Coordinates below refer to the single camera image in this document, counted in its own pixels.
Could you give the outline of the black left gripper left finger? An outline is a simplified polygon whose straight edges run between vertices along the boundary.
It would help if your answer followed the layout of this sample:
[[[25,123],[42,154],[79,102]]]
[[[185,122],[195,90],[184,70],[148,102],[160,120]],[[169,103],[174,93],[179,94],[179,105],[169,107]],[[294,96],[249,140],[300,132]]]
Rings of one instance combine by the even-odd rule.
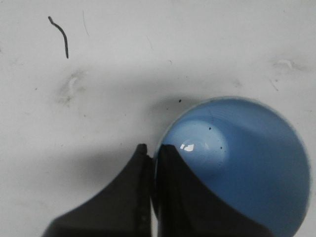
[[[106,188],[55,218],[45,237],[150,237],[152,159],[139,144],[127,165]]]

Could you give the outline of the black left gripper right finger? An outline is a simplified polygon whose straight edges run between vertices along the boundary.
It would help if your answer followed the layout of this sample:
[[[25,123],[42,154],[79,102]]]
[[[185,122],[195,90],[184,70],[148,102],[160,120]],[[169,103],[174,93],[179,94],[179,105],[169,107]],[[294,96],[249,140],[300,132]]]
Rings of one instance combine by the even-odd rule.
[[[271,237],[272,232],[217,197],[173,145],[161,145],[153,194],[159,237]]]

